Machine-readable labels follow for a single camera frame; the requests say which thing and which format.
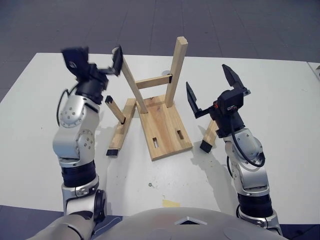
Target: yellow stain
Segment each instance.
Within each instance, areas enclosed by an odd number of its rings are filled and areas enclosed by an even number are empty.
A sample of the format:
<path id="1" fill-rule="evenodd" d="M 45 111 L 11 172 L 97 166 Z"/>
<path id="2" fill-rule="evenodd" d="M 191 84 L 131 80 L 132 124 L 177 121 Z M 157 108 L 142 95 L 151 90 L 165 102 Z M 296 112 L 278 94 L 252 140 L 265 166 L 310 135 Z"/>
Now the yellow stain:
<path id="1" fill-rule="evenodd" d="M 163 199 L 162 206 L 165 208 L 177 208 L 180 207 L 180 203 Z"/>

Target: black rubber foot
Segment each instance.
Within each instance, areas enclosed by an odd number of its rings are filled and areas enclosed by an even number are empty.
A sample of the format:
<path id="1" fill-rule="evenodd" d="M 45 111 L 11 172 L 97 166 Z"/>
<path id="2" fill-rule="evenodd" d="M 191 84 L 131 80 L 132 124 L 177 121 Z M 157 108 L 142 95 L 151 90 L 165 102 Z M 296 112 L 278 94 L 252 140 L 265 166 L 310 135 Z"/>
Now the black rubber foot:
<path id="1" fill-rule="evenodd" d="M 119 153 L 119 149 L 108 149 L 108 151 L 106 151 L 106 155 L 112 156 L 112 157 L 117 157 L 118 153 Z"/>
<path id="2" fill-rule="evenodd" d="M 212 145 L 207 143 L 205 140 L 202 140 L 200 148 L 208 154 L 208 153 L 210 153 L 210 151 L 212 149 Z"/>

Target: rectangular slot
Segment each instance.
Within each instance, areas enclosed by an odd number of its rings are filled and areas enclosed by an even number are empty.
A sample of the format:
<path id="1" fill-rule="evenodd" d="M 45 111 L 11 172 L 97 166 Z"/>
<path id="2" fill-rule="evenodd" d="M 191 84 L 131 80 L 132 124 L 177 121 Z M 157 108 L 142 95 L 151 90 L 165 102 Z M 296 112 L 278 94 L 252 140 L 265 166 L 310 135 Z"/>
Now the rectangular slot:
<path id="1" fill-rule="evenodd" d="M 180 130 L 177 130 L 176 132 L 178 133 L 180 140 L 185 139 Z"/>
<path id="2" fill-rule="evenodd" d="M 156 137 L 154 137 L 154 138 L 152 138 L 152 140 L 153 140 L 154 147 L 155 147 L 155 148 L 158 148 L 158 147 L 159 147 L 159 145 L 158 145 L 157 138 L 156 138 Z"/>

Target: silver robot arm segment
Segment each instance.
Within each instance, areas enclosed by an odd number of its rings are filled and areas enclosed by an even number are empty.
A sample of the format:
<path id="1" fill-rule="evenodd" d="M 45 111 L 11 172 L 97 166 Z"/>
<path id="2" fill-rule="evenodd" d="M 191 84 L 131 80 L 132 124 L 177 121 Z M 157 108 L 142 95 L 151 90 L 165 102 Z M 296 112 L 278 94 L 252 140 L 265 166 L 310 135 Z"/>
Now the silver robot arm segment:
<path id="1" fill-rule="evenodd" d="M 90 99 L 71 95 L 59 114 L 60 127 L 53 140 L 53 150 L 64 177 L 61 188 L 65 214 L 71 213 L 67 210 L 70 200 L 92 195 L 99 186 L 99 176 L 94 169 L 99 109 Z"/>
<path id="2" fill-rule="evenodd" d="M 193 90 L 186 83 L 188 102 L 195 118 L 210 114 L 218 126 L 218 137 L 225 141 L 227 161 L 231 161 L 230 174 L 239 201 L 237 217 L 282 235 L 277 213 L 271 205 L 263 147 L 250 130 L 245 128 L 238 113 L 244 105 L 244 97 L 251 92 L 244 87 L 239 76 L 229 66 L 223 64 L 222 68 L 233 89 L 221 93 L 212 106 L 202 110 L 196 104 L 197 98 Z M 201 148 L 207 153 L 211 149 L 205 144 L 201 145 Z"/>
<path id="3" fill-rule="evenodd" d="M 241 150 L 253 163 L 262 164 L 263 147 L 249 129 L 234 134 Z M 225 152 L 231 161 L 231 173 L 238 194 L 239 218 L 282 235 L 278 216 L 272 209 L 268 176 L 264 166 L 250 164 L 236 147 L 233 137 L 223 138 Z"/>

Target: black bracket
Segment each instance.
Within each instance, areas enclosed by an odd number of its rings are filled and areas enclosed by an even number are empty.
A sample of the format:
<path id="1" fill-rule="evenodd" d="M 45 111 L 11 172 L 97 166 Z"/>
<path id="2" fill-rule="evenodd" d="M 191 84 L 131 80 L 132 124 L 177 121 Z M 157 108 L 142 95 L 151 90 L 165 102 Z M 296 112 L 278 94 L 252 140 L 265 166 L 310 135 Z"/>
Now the black bracket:
<path id="1" fill-rule="evenodd" d="M 173 76 L 173 75 L 172 75 L 171 73 L 169 73 L 168 75 L 170 75 L 170 76 L 169 76 L 169 83 L 171 83 L 171 81 L 172 81 L 172 76 Z"/>

